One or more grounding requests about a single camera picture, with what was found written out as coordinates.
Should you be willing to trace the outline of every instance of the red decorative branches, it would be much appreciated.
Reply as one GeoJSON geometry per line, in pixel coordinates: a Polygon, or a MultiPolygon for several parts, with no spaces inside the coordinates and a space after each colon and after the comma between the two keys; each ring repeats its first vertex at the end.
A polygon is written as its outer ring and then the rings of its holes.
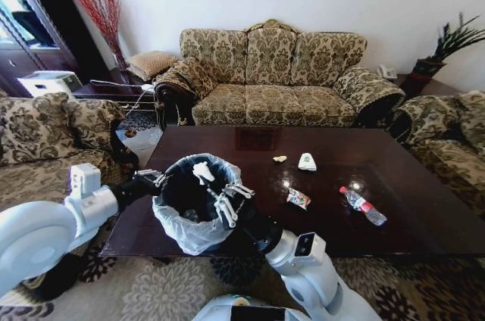
{"type": "Polygon", "coordinates": [[[77,0],[98,27],[109,48],[113,51],[120,69],[125,69],[124,60],[118,40],[118,24],[120,22],[120,0],[77,0]]]}

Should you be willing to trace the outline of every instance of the coffee table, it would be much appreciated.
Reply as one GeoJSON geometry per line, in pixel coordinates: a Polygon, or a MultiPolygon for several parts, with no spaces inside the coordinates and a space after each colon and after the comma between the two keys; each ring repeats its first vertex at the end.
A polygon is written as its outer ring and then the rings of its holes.
{"type": "MultiPolygon", "coordinates": [[[[262,213],[295,234],[315,231],[330,256],[485,254],[485,223],[382,130],[169,126],[147,168],[166,170],[181,157],[203,152],[237,165],[262,213]],[[315,173],[297,168],[304,152],[313,155],[315,173]],[[277,164],[277,155],[288,160],[277,164]],[[339,187],[350,181],[364,185],[364,196],[387,216],[384,226],[372,225],[346,203],[339,187]],[[286,203],[285,184],[311,198],[307,211],[286,203]]],[[[185,254],[165,235],[147,196],[120,215],[101,255],[185,254]]],[[[239,230],[203,255],[258,256],[239,230]]]]}

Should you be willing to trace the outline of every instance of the white wall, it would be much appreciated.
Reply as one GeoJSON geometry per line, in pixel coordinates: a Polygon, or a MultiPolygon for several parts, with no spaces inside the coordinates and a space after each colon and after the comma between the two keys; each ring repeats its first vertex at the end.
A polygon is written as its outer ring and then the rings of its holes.
{"type": "MultiPolygon", "coordinates": [[[[416,58],[433,53],[439,27],[482,14],[485,0],[121,0],[120,36],[128,57],[159,49],[179,53],[178,36],[190,27],[241,30],[277,18],[300,30],[352,31],[368,38],[363,64],[379,63],[400,73],[416,58]]],[[[112,65],[109,49],[89,18],[83,15],[103,57],[112,65]]],[[[485,42],[454,54],[436,78],[462,90],[485,90],[485,42]]]]}

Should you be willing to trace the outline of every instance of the garbage bag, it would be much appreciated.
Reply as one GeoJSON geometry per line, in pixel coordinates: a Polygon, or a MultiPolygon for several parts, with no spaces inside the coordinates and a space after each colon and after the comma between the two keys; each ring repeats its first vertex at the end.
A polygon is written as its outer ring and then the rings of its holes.
{"type": "Polygon", "coordinates": [[[153,213],[165,232],[190,255],[223,242],[232,232],[224,229],[214,208],[215,199],[192,173],[194,164],[205,161],[215,178],[211,188],[217,194],[229,182],[242,183],[238,167],[209,153],[194,154],[181,158],[165,172],[168,180],[161,194],[153,198],[153,213]]]}

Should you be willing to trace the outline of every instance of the telephone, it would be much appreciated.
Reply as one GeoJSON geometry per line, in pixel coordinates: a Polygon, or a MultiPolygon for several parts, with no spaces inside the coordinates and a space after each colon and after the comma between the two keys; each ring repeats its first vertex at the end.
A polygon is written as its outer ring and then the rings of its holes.
{"type": "Polygon", "coordinates": [[[377,75],[383,77],[384,79],[388,80],[395,80],[397,79],[396,71],[394,69],[389,69],[384,65],[379,65],[377,67],[377,75]]]}

